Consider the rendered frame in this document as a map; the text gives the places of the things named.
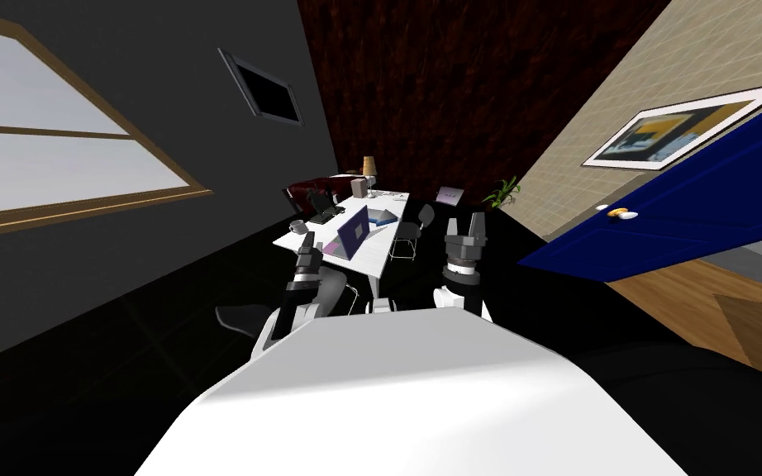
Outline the green plant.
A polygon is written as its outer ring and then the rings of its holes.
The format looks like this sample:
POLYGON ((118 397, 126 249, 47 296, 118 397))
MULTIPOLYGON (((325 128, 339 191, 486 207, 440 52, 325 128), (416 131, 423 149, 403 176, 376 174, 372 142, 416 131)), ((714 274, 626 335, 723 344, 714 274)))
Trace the green plant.
POLYGON ((518 183, 516 175, 514 175, 509 180, 498 180, 498 186, 485 199, 482 200, 482 203, 484 203, 485 206, 485 210, 490 212, 515 202, 516 195, 520 192, 520 190, 521 185, 518 183))

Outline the blue door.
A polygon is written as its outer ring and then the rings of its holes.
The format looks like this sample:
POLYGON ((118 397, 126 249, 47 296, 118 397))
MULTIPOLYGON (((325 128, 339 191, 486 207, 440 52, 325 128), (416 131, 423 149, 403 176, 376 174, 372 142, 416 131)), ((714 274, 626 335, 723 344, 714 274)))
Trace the blue door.
POLYGON ((762 111, 521 264, 612 282, 762 241, 762 111))

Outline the wooden framed window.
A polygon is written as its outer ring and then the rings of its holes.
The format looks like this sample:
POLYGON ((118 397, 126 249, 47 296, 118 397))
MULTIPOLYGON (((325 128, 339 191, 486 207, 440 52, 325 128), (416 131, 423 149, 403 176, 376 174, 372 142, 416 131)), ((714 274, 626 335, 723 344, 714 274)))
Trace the wooden framed window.
POLYGON ((208 194, 23 26, 0 18, 0 233, 208 194))

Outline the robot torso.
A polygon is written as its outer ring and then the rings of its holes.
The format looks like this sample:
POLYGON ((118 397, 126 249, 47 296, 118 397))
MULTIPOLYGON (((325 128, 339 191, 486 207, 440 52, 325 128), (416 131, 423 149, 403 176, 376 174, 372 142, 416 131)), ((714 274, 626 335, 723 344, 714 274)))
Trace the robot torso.
POLYGON ((582 369, 446 307, 262 339, 135 476, 687 475, 582 369))

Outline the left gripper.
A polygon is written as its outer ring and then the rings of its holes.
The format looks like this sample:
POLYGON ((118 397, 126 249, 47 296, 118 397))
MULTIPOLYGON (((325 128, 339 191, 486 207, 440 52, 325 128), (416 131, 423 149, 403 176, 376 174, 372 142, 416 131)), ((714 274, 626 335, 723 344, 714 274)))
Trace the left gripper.
POLYGON ((297 252, 297 262, 294 271, 294 281, 318 281, 319 268, 322 262, 324 244, 315 244, 315 232, 308 231, 302 240, 301 249, 297 252))

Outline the white desk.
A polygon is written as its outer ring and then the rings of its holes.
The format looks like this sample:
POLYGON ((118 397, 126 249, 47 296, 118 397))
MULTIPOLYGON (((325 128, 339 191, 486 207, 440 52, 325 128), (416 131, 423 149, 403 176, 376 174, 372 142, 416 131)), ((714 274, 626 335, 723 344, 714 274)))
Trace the white desk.
MULTIPOLYGON (((387 263, 397 228, 401 225, 402 215, 409 199, 409 194, 375 190, 374 179, 363 175, 351 181, 351 190, 352 196, 345 201, 339 204, 332 202, 334 206, 342 208, 344 211, 329 218, 320 217, 315 207, 316 213, 306 217, 302 214, 300 208, 296 207, 294 203, 293 205, 300 212, 300 217, 304 220, 307 229, 315 232, 315 242, 321 241, 324 246, 337 240, 338 230, 362 209, 387 210, 395 216, 393 222, 386 225, 377 226, 374 223, 369 224, 367 226, 367 237, 360 243, 352 257, 323 255, 323 260, 329 264, 336 264, 342 268, 366 275, 369 280, 372 296, 378 298, 379 280, 387 263)), ((310 199, 318 194, 329 198, 325 193, 317 193, 309 195, 308 201, 312 204, 310 199)))

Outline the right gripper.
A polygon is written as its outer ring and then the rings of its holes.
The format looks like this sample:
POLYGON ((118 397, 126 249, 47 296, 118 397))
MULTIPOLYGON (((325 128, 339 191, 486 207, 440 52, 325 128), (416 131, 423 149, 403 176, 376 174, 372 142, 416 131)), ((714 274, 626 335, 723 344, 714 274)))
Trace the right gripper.
POLYGON ((474 212, 466 236, 458 235, 458 220, 449 219, 445 233, 445 252, 447 262, 459 266, 474 266, 482 259, 483 248, 487 243, 486 220, 483 212, 474 212))

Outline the black wall screen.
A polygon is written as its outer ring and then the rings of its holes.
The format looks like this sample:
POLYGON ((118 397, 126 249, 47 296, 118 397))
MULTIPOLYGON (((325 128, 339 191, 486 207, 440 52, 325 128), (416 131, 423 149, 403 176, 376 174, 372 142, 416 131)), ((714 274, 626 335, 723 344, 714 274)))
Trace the black wall screen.
POLYGON ((239 59, 229 50, 217 48, 217 52, 254 116, 304 125, 290 84, 239 59))

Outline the dark grey chair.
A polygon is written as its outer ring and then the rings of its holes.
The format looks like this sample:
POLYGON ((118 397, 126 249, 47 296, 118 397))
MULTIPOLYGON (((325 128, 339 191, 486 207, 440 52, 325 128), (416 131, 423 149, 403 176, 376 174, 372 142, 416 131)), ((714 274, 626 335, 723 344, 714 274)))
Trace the dark grey chair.
POLYGON ((417 254, 417 243, 422 232, 433 220, 435 220, 435 209, 432 205, 426 204, 417 215, 418 222, 404 221, 398 228, 393 243, 389 251, 390 259, 411 259, 414 260, 417 254), (410 255, 395 255, 396 245, 399 242, 407 242, 412 249, 410 255))

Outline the white framed picture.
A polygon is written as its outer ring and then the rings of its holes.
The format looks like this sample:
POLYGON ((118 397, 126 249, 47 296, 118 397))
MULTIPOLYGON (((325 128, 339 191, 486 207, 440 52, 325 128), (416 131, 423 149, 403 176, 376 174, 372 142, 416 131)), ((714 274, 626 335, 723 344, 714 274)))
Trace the white framed picture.
POLYGON ((661 171, 762 108, 762 87, 637 112, 583 167, 661 171))

